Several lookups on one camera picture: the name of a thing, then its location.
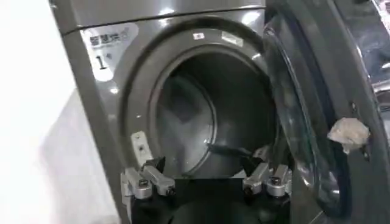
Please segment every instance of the white surface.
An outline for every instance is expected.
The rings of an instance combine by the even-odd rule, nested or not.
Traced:
[[[0,21],[0,223],[114,223],[48,2],[0,0]]]

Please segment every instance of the metal bracket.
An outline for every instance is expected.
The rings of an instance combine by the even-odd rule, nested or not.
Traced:
[[[160,195],[175,194],[175,180],[164,176],[154,166],[144,166],[141,169],[141,175],[153,183]]]
[[[274,197],[291,194],[291,170],[286,165],[279,165],[275,174],[267,180],[267,192]]]
[[[121,173],[122,202],[134,195],[137,199],[146,199],[152,196],[151,182],[143,178],[133,167],[127,168]]]
[[[268,180],[271,172],[268,163],[260,163],[251,176],[243,179],[243,189],[246,194],[258,194],[261,192],[261,185]]]

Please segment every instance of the open door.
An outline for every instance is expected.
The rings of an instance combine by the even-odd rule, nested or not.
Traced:
[[[374,24],[375,32],[387,34],[375,6],[374,1],[268,1],[264,58],[296,162],[291,223],[390,220],[388,139],[367,69],[373,56],[360,51],[368,46],[359,39]],[[343,117],[358,118],[371,132],[369,143],[349,155],[327,138]]]

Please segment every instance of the washing machine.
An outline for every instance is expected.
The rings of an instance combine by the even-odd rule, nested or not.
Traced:
[[[164,157],[167,177],[230,178],[237,151],[264,148],[292,160],[290,223],[389,222],[387,1],[51,6],[124,223],[126,167]],[[350,151],[328,135],[343,118],[369,130]]]

